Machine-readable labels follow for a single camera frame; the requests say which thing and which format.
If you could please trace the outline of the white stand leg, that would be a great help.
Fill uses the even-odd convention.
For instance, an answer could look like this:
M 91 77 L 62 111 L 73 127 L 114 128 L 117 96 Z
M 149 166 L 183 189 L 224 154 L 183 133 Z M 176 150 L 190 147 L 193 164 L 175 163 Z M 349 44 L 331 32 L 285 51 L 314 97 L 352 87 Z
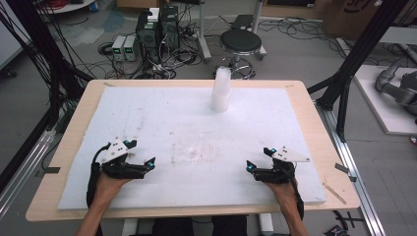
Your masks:
M 202 57 L 205 62 L 208 62 L 211 59 L 211 54 L 205 38 L 205 0 L 199 0 L 199 31 L 197 37 Z
M 261 12 L 263 9 L 265 0 L 256 0 L 255 10 L 254 10 L 254 20 L 253 20 L 253 27 L 252 32 L 258 33 L 258 27 L 261 19 Z M 265 56 L 267 56 L 267 52 L 263 46 L 261 46 L 260 51 L 258 52 L 257 56 L 260 60 L 263 60 Z

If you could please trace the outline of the person's left hand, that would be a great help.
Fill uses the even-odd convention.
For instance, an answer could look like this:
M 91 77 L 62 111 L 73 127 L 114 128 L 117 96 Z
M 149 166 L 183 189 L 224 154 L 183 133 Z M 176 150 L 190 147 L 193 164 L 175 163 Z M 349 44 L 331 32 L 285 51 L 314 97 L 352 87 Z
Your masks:
M 114 179 L 105 173 L 101 173 L 90 209 L 107 209 L 122 187 L 128 182 L 130 182 L 130 179 Z

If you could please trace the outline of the person's right hand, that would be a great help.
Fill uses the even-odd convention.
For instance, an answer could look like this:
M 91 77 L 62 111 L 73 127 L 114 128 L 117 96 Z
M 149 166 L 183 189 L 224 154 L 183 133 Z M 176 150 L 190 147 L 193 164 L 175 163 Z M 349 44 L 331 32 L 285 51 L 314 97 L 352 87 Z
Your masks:
M 267 186 L 272 190 L 283 213 L 298 212 L 295 191 L 290 183 L 279 185 L 267 183 Z

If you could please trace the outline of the person's left leg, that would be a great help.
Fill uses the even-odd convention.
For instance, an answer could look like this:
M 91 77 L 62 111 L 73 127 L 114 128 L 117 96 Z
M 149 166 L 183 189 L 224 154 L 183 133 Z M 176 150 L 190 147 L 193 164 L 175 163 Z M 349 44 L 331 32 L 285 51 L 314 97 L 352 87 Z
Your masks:
M 152 227 L 152 236 L 194 236 L 189 217 L 158 218 Z

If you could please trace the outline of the aluminium rail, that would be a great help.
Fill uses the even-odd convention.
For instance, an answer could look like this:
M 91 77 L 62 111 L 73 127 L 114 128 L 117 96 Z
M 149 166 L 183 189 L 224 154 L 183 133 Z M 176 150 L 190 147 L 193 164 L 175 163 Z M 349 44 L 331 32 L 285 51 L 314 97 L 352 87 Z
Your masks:
M 348 177 L 358 194 L 360 200 L 360 210 L 371 236 L 386 236 L 380 218 L 373 206 L 372 200 L 367 192 L 365 184 L 361 178 L 359 169 L 356 166 L 353 155 L 346 142 L 342 140 L 336 132 L 336 118 L 332 111 L 327 111 L 317 106 L 317 110 L 322 117 L 325 127 L 328 129 L 330 139 L 333 141 L 335 149 L 339 155 L 342 165 L 349 168 Z
M 0 220 L 6 215 L 10 206 L 28 181 L 34 169 L 45 156 L 56 136 L 55 131 L 44 131 L 33 145 L 29 145 L 29 152 L 24 155 L 23 163 L 12 176 L 4 191 L 0 194 Z

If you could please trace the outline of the white platform board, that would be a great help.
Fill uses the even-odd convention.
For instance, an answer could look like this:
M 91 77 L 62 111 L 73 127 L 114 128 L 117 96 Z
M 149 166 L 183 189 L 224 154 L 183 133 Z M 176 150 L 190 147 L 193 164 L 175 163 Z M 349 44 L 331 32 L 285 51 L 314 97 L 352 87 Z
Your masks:
M 355 82 L 386 134 L 417 135 L 416 117 L 393 97 L 375 89 L 377 76 L 385 69 L 384 66 L 363 65 L 355 75 Z

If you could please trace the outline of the white foam mat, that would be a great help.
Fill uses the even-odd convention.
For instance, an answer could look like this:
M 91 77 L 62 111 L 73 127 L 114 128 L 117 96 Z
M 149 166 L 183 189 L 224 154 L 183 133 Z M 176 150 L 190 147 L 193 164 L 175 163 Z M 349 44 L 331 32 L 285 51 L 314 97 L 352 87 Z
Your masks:
M 265 148 L 287 148 L 303 157 L 296 166 L 302 200 L 326 202 L 294 106 L 284 88 L 233 88 L 222 113 L 210 108 L 210 88 L 104 90 L 70 168 L 58 204 L 86 208 L 89 167 L 115 140 L 134 140 L 128 162 L 154 159 L 142 180 L 125 185 L 115 208 L 208 207 L 271 204 L 270 189 L 247 172 L 252 161 L 272 165 Z

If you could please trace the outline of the grey bench power supply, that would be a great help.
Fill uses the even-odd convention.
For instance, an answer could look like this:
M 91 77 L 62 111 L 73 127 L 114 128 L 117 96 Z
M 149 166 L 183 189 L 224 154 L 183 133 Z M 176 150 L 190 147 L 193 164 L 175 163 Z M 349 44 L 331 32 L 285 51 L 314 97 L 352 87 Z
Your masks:
M 124 51 L 127 61 L 135 61 L 138 55 L 137 39 L 133 35 L 128 35 L 124 43 Z
M 114 40 L 113 44 L 112 44 L 112 52 L 113 52 L 113 56 L 114 59 L 116 61 L 125 61 L 126 60 L 126 56 L 125 56 L 125 52 L 124 52 L 124 42 L 126 40 L 125 36 L 117 36 L 116 39 Z

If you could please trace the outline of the white table leg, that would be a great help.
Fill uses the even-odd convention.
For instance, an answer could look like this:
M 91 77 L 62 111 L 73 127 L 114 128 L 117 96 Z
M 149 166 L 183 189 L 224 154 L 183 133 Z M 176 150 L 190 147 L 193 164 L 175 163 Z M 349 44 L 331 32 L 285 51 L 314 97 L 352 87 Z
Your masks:
M 273 223 L 270 213 L 259 214 L 260 230 L 263 236 L 272 236 L 273 234 Z
M 124 220 L 122 236 L 135 236 L 138 233 L 138 220 L 127 218 Z

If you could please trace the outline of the brown cardboard box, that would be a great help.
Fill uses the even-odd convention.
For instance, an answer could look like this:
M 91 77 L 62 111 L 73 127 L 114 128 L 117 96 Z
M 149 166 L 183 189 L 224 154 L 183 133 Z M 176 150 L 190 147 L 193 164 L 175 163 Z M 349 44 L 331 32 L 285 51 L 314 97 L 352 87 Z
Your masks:
M 385 0 L 331 0 L 322 30 L 327 37 L 358 39 Z

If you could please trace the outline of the black frame post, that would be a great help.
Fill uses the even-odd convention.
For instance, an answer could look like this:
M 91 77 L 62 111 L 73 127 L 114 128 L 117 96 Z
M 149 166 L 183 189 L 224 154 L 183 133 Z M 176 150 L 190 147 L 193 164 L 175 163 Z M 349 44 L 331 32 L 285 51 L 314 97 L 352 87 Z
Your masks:
M 307 88 L 308 94 L 325 89 L 324 94 L 316 100 L 323 110 L 331 111 L 334 103 L 339 100 L 335 130 L 343 142 L 345 142 L 350 84 L 365 59 L 380 42 L 407 2 L 408 0 L 383 0 L 379 10 L 361 33 L 339 69 L 331 77 Z
M 6 0 L 6 2 L 26 30 L 32 47 L 18 36 L 11 22 L 2 14 L 0 21 L 28 54 L 46 82 L 51 109 L 57 110 L 63 103 L 78 102 L 86 89 L 86 84 L 92 81 L 93 77 L 66 60 L 31 0 Z

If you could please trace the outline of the black clamp parts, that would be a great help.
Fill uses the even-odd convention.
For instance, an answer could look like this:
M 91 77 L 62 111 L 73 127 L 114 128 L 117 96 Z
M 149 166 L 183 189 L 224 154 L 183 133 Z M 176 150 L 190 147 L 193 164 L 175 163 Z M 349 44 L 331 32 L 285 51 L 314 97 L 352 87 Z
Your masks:
M 353 217 L 350 212 L 346 216 L 343 216 L 339 210 L 334 210 L 333 213 L 339 224 L 326 231 L 325 236 L 350 236 L 349 228 L 355 228 L 355 223 L 362 221 L 362 218 Z

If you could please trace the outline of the person's leg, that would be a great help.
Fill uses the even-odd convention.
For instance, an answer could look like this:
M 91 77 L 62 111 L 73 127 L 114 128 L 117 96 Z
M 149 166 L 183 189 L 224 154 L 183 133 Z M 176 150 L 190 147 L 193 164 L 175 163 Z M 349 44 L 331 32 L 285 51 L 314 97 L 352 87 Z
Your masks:
M 152 236 L 194 236 L 189 217 L 158 218 L 152 227 Z
M 211 218 L 212 236 L 248 236 L 246 215 L 220 215 Z

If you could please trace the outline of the white round table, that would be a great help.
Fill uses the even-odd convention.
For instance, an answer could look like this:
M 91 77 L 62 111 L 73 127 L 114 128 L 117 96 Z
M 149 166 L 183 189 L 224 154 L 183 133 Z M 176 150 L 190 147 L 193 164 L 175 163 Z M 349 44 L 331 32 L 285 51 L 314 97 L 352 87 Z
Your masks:
M 35 9 L 41 14 L 61 14 L 88 7 L 95 0 L 41 0 Z

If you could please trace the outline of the person's right leg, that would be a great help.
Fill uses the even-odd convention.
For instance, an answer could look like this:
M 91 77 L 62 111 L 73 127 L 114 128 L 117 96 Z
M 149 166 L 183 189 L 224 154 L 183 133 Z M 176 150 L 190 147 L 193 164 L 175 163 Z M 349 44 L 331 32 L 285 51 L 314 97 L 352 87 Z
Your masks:
M 246 215 L 220 215 L 211 218 L 212 236 L 248 236 Z

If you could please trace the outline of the black computer tower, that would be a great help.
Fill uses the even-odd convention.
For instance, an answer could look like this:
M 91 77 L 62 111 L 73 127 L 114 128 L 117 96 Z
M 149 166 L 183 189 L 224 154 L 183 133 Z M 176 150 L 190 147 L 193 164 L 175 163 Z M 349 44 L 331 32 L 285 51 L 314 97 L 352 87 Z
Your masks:
M 161 43 L 158 8 L 148 8 L 140 13 L 136 26 L 136 34 L 139 43 L 143 46 L 143 51 L 153 63 L 158 64 L 160 62 L 158 50 Z
M 165 46 L 169 49 L 177 49 L 179 47 L 178 7 L 164 7 L 160 22 Z

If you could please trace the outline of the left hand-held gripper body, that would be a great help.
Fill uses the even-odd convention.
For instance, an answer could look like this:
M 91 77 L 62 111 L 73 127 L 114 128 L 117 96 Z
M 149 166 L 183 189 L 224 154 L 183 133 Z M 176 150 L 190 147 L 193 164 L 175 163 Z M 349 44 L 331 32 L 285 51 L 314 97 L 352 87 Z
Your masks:
M 147 173 L 146 167 L 126 161 L 131 148 L 127 149 L 123 142 L 116 138 L 109 144 L 107 153 L 101 160 L 101 169 L 114 179 L 143 179 Z

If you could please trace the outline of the stack of white plastic cups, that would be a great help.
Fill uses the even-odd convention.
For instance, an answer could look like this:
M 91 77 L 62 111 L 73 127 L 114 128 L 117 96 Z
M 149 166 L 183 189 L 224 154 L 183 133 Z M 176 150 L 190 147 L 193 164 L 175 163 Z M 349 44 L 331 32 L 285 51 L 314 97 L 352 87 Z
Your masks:
M 211 91 L 211 109 L 215 112 L 225 112 L 228 109 L 231 90 L 231 70 L 219 67 L 216 70 Z

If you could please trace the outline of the black round stool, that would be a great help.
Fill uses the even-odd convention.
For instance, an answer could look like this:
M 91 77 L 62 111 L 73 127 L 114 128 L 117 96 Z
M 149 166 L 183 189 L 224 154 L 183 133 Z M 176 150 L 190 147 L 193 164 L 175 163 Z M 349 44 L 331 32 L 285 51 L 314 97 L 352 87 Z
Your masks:
M 253 65 L 245 56 L 260 52 L 262 40 L 253 32 L 245 29 L 231 29 L 224 32 L 219 39 L 220 47 L 229 53 L 216 65 L 231 70 L 233 79 L 249 80 L 256 75 Z

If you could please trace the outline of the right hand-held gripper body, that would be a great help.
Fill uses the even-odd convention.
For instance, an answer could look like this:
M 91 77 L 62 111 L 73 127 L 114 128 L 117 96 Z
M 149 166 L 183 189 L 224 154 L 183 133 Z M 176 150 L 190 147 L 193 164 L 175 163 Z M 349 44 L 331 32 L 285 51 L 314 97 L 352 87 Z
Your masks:
M 261 182 L 283 184 L 295 177 L 295 164 L 298 162 L 309 162 L 310 158 L 289 147 L 276 149 L 270 169 L 258 168 L 255 171 L 255 179 Z

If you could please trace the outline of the light wooden table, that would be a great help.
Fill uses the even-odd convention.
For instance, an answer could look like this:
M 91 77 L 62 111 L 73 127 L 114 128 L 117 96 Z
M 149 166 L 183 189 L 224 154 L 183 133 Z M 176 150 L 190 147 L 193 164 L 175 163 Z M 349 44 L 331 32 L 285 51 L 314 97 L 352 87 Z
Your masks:
M 102 93 L 107 88 L 189 88 L 209 89 L 213 80 L 97 80 L 90 82 L 75 114 L 63 135 L 62 141 L 52 157 L 51 164 L 58 172 L 45 175 L 26 212 L 30 222 L 75 220 L 82 218 L 83 209 L 59 209 L 58 202 L 64 191 L 70 165 L 74 162 L 76 151 L 87 131 L 88 122 L 98 106 Z M 318 110 L 305 85 L 300 81 L 234 80 L 235 89 L 284 89 L 294 109 L 307 148 L 312 155 L 313 164 L 318 172 L 319 185 L 324 189 L 327 200 L 322 204 L 307 204 L 306 210 L 352 209 L 360 205 L 347 175 L 335 168 L 342 162 L 338 153 L 338 135 L 334 125 L 325 119 L 325 113 Z M 225 206 L 167 206 L 150 208 L 112 209 L 107 218 L 149 218 L 158 216 L 206 216 L 238 213 L 278 212 L 274 204 L 249 204 Z

